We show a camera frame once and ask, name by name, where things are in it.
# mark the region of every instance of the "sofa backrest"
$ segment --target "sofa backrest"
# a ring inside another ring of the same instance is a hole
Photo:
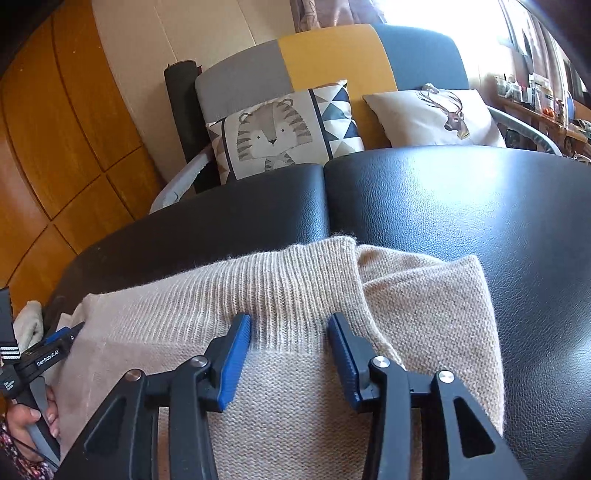
[[[425,83],[468,88],[453,40],[419,28],[347,25],[312,30],[251,47],[195,81],[206,123],[299,90],[348,80],[353,118],[365,148],[389,147],[363,95]]]

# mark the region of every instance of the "ribbed knit fabric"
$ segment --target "ribbed knit fabric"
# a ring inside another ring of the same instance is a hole
[[[220,479],[361,477],[370,415],[343,397],[326,341],[334,312],[407,369],[452,369],[502,429],[498,336],[476,257],[448,263],[334,237],[87,296],[61,320],[86,321],[53,382],[63,453],[128,369],[174,369],[238,312],[252,315],[253,337],[234,402],[210,415]],[[166,421],[163,411],[161,478]]]

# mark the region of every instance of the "gray armrest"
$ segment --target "gray armrest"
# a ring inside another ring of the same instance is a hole
[[[150,207],[150,213],[163,209],[173,203],[177,203],[183,194],[191,187],[199,172],[211,161],[216,161],[213,155],[212,145],[209,144],[187,166],[178,172],[174,178],[158,194]]]
[[[506,127],[515,130],[520,135],[533,140],[535,144],[541,146],[546,153],[553,153],[554,155],[560,155],[562,157],[562,152],[558,146],[542,132],[536,130],[531,125],[522,122],[518,118],[508,115],[505,112],[501,112],[496,108],[490,106],[488,109],[495,122],[503,124]]]

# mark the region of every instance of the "deer antler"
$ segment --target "deer antler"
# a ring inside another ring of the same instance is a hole
[[[439,108],[440,110],[443,110],[446,114],[451,113],[447,108],[445,108],[443,105],[440,105],[439,103],[437,103],[435,100],[433,100],[431,98],[430,92],[418,92],[418,96],[419,98],[425,102],[427,105],[429,106],[433,106],[435,108]]]
[[[462,105],[462,101],[455,93],[450,92],[449,90],[439,90],[439,92],[446,95],[449,98],[449,100],[451,101],[451,103],[453,103],[455,105],[455,107],[457,108],[456,113],[461,113],[461,111],[464,110],[464,106]]]

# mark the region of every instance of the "metal screw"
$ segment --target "metal screw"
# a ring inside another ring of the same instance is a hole
[[[133,370],[129,370],[125,374],[125,379],[128,382],[137,382],[140,378],[142,378],[142,371],[134,368]]]
[[[205,367],[207,362],[209,362],[209,360],[207,360],[207,357],[204,357],[203,355],[194,356],[191,360],[189,360],[191,366],[197,368]]]
[[[388,368],[390,366],[390,360],[382,355],[373,357],[371,362],[378,368]]]
[[[449,370],[441,370],[437,376],[443,383],[452,383],[456,379]]]

